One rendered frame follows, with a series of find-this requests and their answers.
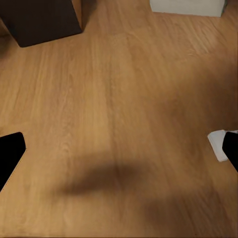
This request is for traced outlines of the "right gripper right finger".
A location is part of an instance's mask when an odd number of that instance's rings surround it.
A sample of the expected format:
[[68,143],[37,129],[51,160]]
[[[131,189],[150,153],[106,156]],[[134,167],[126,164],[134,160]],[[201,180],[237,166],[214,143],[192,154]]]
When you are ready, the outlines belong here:
[[228,131],[224,137],[222,149],[238,172],[238,134]]

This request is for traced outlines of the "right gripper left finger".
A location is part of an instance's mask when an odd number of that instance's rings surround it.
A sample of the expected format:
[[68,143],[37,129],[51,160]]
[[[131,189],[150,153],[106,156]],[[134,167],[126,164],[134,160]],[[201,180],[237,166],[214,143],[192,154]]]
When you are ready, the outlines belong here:
[[0,190],[4,187],[25,151],[26,144],[21,132],[0,137]]

